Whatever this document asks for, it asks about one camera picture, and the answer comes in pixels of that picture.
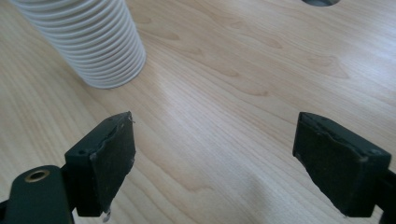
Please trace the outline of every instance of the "ribbed white cup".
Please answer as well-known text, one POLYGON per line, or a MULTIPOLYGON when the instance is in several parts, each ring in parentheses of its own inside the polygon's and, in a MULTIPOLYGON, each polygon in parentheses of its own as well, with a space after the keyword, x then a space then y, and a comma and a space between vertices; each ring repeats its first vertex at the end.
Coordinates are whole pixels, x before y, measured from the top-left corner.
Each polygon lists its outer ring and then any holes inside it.
POLYGON ((124 0, 9 0, 90 86, 137 76, 146 52, 124 0))

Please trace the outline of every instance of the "wood grain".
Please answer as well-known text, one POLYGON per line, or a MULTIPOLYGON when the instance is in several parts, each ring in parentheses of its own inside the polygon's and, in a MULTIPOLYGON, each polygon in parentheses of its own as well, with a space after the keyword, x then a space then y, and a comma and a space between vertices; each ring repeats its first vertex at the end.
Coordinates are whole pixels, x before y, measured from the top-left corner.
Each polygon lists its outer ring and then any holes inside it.
POLYGON ((110 223, 377 223, 379 209, 344 218, 291 149, 309 111, 396 154, 393 1, 127 3, 147 64, 97 90, 0 1, 1 201, 17 175, 63 165, 98 122, 130 110, 136 162, 110 223))

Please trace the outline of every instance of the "white cup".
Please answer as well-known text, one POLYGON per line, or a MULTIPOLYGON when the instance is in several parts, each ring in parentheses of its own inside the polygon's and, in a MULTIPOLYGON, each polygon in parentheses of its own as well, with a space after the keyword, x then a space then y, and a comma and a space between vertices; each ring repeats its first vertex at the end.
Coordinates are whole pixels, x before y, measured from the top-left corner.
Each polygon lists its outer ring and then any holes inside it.
POLYGON ((137 76, 146 52, 124 0, 9 0, 90 86, 137 76))

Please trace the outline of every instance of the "light wood surface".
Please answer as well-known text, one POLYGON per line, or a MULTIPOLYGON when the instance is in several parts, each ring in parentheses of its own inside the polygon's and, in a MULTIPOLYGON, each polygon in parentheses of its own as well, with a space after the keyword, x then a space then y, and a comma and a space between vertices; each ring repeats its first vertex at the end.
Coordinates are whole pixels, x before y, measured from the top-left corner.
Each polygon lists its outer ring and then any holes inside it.
POLYGON ((396 155, 393 0, 127 2, 147 64, 97 90, 0 1, 0 201, 17 175, 62 166, 102 119, 130 110, 136 161, 109 223, 377 223, 379 209, 343 217, 291 150, 308 111, 396 155))

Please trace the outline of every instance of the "stack of white cups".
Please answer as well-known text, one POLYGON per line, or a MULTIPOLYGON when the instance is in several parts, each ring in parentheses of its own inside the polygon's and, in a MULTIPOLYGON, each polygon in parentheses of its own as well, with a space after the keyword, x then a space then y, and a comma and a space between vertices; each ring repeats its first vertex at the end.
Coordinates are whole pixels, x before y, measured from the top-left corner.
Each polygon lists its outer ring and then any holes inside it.
POLYGON ((90 86, 137 76, 146 52, 123 0, 10 0, 90 86))

